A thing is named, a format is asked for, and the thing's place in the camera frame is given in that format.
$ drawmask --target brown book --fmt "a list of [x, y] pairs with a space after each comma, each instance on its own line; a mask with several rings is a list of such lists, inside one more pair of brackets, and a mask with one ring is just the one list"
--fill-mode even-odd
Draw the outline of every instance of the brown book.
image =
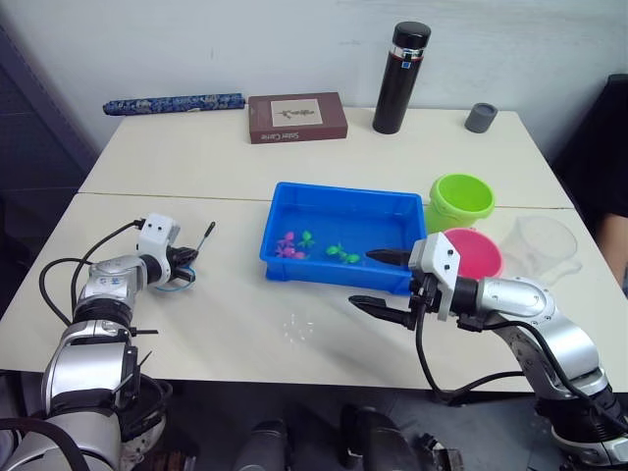
[[344, 139], [347, 128], [336, 92], [251, 96], [248, 126], [252, 144]]

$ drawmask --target blue cable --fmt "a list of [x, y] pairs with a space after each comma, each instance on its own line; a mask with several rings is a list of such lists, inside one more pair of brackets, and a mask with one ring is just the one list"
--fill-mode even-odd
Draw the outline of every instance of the blue cable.
[[[194, 271], [194, 269], [192, 267], [182, 267], [184, 270], [189, 270], [190, 273], [194, 276], [194, 280], [196, 281], [196, 272]], [[194, 284], [194, 282], [189, 282], [187, 285], [184, 285], [182, 287], [176, 287], [176, 288], [155, 288], [158, 291], [163, 291], [163, 292], [177, 292], [177, 291], [183, 291], [185, 289], [188, 289], [189, 287], [191, 287]]]

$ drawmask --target box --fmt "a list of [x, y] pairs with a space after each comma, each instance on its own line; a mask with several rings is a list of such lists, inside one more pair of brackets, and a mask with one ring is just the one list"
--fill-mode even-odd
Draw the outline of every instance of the box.
[[346, 137], [346, 117], [335, 92], [251, 96], [248, 126], [252, 144]]
[[[303, 232], [314, 243], [299, 246]], [[307, 258], [278, 256], [280, 240], [295, 234], [294, 245]], [[278, 183], [266, 223], [260, 258], [266, 262], [266, 278], [276, 281], [301, 280], [409, 294], [411, 274], [367, 258], [376, 248], [411, 250], [414, 241], [425, 238], [421, 197], [364, 189]], [[341, 244], [346, 253], [357, 254], [356, 263], [340, 260], [327, 249]]]

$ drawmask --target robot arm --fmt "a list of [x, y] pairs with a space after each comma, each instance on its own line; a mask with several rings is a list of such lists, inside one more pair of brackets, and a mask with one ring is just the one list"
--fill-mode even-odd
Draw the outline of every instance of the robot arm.
[[[173, 248], [179, 225], [151, 214], [143, 223], [135, 255], [93, 264], [80, 293], [73, 322], [62, 334], [46, 368], [42, 398], [46, 422], [65, 431], [89, 469], [118, 470], [122, 441], [141, 433], [144, 424], [126, 427], [122, 412], [136, 405], [140, 392], [137, 348], [131, 338], [136, 295], [174, 278], [193, 282], [183, 267], [198, 251]], [[147, 425], [161, 417], [148, 418]], [[5, 471], [62, 470], [67, 461], [50, 439], [26, 434]]]
[[410, 311], [390, 309], [370, 296], [349, 300], [374, 317], [410, 330], [419, 321], [417, 350], [433, 388], [438, 387], [420, 341], [426, 312], [438, 313], [443, 321], [457, 316], [461, 329], [492, 330], [504, 339], [538, 399], [538, 412], [549, 418], [554, 438], [569, 455], [591, 466], [628, 463], [628, 424], [598, 350], [559, 312], [547, 289], [519, 278], [476, 282], [457, 277], [460, 256], [443, 234], [418, 240], [411, 252], [381, 249], [367, 255], [410, 268]]

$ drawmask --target green bucket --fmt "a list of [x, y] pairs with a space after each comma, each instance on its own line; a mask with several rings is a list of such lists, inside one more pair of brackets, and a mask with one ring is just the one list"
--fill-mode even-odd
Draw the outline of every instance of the green bucket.
[[468, 228], [489, 217], [494, 208], [493, 191], [480, 179], [466, 174], [444, 175], [430, 190], [430, 205], [425, 211], [428, 233]]

